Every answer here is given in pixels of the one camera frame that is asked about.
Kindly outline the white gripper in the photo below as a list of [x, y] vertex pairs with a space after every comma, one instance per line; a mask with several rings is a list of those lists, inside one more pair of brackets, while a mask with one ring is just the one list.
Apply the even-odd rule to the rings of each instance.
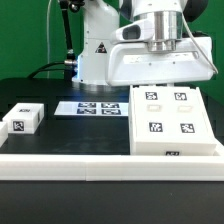
[[209, 80], [214, 74], [190, 38], [170, 52], [150, 52], [146, 43], [115, 45], [108, 56], [106, 82], [111, 86], [152, 85]]

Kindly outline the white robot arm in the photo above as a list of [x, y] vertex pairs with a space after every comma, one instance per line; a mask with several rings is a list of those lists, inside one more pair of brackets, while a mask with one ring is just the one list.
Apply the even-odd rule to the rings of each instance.
[[84, 49], [73, 81], [90, 86], [170, 84], [217, 72], [208, 36], [183, 35], [208, 0], [103, 0], [84, 6]]

